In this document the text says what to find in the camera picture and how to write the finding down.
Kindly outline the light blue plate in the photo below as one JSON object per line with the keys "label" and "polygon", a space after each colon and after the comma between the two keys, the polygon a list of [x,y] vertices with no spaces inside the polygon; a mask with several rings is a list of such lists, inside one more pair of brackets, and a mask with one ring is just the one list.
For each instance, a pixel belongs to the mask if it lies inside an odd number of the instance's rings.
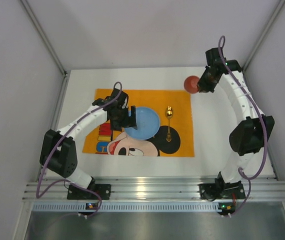
{"label": "light blue plate", "polygon": [[137,107],[135,110],[136,125],[127,127],[124,132],[131,138],[136,140],[147,140],[152,138],[160,129],[159,115],[149,107]]}

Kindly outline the pink plastic cup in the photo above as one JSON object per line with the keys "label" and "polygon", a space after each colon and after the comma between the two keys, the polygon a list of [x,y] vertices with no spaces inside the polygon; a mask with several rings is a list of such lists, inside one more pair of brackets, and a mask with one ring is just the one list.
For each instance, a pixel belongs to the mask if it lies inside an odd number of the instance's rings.
{"label": "pink plastic cup", "polygon": [[195,75],[187,77],[184,81],[184,89],[190,94],[196,94],[199,92],[198,82],[200,78]]}

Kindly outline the gold ornate spoon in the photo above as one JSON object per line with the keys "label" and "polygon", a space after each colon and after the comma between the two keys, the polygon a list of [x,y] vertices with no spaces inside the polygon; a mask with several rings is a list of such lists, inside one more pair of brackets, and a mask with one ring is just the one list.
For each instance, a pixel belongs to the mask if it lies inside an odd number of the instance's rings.
{"label": "gold ornate spoon", "polygon": [[173,109],[171,106],[168,106],[165,110],[165,116],[168,120],[168,128],[167,128],[167,136],[166,136],[166,141],[170,143],[172,141],[172,136],[171,136],[171,127],[170,127],[170,121],[171,118],[173,117]]}

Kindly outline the orange Mickey Mouse placemat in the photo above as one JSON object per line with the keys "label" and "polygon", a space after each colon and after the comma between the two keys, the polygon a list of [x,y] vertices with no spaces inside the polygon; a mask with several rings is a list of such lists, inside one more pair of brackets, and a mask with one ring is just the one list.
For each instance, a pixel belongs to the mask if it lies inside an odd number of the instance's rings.
{"label": "orange Mickey Mouse placemat", "polygon": [[[125,129],[113,131],[110,122],[98,126],[84,141],[84,154],[132,157],[194,157],[194,132],[191,97],[184,90],[126,90],[131,106],[153,109],[160,118],[158,132],[147,140],[128,136]],[[168,119],[165,112],[172,107],[171,142],[167,142]]]}

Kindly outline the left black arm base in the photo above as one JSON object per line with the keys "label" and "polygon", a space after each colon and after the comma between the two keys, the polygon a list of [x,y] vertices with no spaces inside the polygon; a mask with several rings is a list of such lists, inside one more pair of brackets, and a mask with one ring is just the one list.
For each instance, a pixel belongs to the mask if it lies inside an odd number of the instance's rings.
{"label": "left black arm base", "polygon": [[[102,200],[109,200],[111,196],[111,185],[110,184],[96,184],[92,190],[100,196]],[[92,193],[81,190],[73,185],[68,187],[67,193],[68,200],[97,200],[98,197]]]}

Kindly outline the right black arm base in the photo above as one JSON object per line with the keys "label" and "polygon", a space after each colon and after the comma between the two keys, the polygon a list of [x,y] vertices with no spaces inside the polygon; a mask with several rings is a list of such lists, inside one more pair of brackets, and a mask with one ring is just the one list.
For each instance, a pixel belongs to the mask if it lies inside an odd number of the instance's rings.
{"label": "right black arm base", "polygon": [[200,198],[207,201],[215,200],[243,200],[246,198],[241,182],[218,186],[215,183],[202,183],[199,185]]}

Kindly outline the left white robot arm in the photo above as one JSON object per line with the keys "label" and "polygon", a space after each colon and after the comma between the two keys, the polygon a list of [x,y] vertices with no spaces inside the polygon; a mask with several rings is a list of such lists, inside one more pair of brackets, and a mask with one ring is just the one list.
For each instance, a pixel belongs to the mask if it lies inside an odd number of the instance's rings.
{"label": "left white robot arm", "polygon": [[95,179],[78,165],[77,139],[85,139],[100,125],[109,122],[111,131],[137,128],[136,107],[128,106],[129,95],[114,88],[110,96],[96,99],[76,120],[59,130],[48,130],[44,135],[39,162],[42,165],[39,180],[47,169],[64,181],[92,193]]}

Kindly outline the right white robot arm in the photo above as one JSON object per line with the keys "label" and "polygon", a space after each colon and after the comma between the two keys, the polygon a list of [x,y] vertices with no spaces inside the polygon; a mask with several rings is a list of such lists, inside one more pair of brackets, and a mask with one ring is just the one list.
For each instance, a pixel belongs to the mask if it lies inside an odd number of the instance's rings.
{"label": "right white robot arm", "polygon": [[263,150],[262,163],[254,176],[262,172],[275,120],[266,116],[255,103],[237,60],[226,60],[218,47],[207,50],[205,56],[207,65],[197,87],[201,93],[212,93],[216,87],[221,87],[235,113],[237,125],[228,138],[232,152],[227,164],[214,183],[199,185],[200,198],[208,201],[231,199],[233,196],[244,199],[241,182],[244,170],[254,155]]}

